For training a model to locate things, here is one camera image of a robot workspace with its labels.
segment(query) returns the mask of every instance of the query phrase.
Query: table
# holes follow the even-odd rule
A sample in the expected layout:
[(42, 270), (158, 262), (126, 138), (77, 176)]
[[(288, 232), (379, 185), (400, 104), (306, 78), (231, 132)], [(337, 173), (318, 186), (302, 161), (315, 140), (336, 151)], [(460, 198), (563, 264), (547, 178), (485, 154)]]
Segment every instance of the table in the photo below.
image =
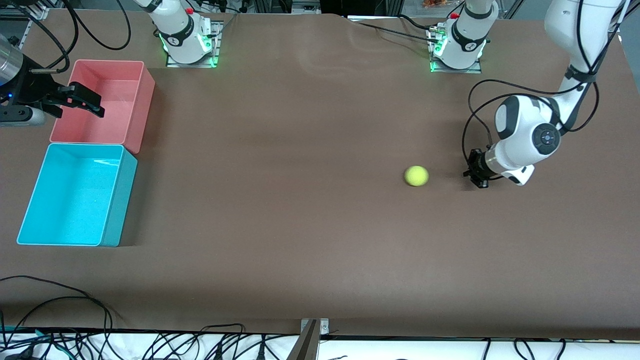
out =
[[(109, 44), (125, 36), (121, 13), (80, 16)], [(0, 274), (89, 291), (123, 328), (234, 320), (296, 332), (316, 316), (338, 334), (640, 335), (640, 106), (618, 41), (592, 123), (563, 137), (525, 187), (478, 190), (461, 177), (467, 93), (484, 78), (555, 90), (568, 57), (541, 22), (497, 21), (483, 73), (463, 75), (429, 72), (420, 40), (335, 15), (240, 15), (218, 68), (164, 69), (150, 19), (129, 16), (124, 51), (83, 33), (72, 53), (143, 60), (157, 83), (122, 246), (18, 246), (53, 121), (2, 129)], [(45, 23), (68, 43), (68, 14)], [(398, 19), (376, 23), (419, 35)], [(58, 56), (39, 29), (24, 52)], [(487, 85), (473, 102), (508, 91)], [(486, 143), (477, 124), (468, 143)], [(431, 172), (422, 188), (402, 182), (416, 164)], [(66, 294), (19, 280), (0, 289), (9, 321)], [(99, 310), (78, 302), (28, 325), (102, 326)]]

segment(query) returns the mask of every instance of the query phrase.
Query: green led light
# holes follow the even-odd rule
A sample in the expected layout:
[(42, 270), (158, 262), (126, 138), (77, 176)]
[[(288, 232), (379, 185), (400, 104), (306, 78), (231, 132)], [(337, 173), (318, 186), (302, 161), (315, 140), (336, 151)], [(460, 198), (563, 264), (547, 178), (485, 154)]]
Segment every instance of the green led light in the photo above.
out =
[(218, 55), (212, 56), (209, 59), (209, 65), (211, 65), (211, 67), (218, 67)]
[(207, 43), (205, 44), (205, 42), (202, 40), (204, 37), (198, 37), (198, 41), (200, 41), (200, 45), (202, 46), (202, 50), (204, 52), (208, 52), (209, 50), (211, 50), (211, 43), (209, 41), (207, 41)]
[(162, 48), (164, 49), (164, 51), (166, 53), (169, 53), (169, 50), (166, 49), (166, 44), (164, 43), (164, 39), (162, 37), (160, 38), (160, 41), (162, 42)]

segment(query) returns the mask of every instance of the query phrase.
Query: tennis ball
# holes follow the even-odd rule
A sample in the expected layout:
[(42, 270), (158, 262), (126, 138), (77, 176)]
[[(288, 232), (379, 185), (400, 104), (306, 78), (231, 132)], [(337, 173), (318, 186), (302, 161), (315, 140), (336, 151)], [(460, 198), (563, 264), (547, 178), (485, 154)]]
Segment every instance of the tennis ball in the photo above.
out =
[(404, 180), (411, 186), (422, 186), (429, 181), (429, 172), (424, 167), (415, 165), (404, 171)]

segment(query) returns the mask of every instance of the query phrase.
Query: metal cylinder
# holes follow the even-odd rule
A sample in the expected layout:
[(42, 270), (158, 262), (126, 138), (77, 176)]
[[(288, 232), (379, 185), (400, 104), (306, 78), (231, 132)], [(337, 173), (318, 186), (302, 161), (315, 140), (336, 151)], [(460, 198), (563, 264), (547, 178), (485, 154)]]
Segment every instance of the metal cylinder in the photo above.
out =
[(0, 86), (11, 81), (22, 67), (23, 55), (0, 34)]

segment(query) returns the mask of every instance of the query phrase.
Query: pink bin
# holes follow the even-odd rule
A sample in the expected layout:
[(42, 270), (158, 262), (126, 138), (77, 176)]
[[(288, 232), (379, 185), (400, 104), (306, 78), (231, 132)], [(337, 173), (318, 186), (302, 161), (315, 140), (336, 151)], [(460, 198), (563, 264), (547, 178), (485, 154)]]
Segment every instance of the pink bin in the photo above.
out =
[(102, 96), (104, 118), (65, 108), (56, 120), (51, 142), (122, 144), (140, 152), (156, 82), (142, 61), (77, 60), (71, 81)]

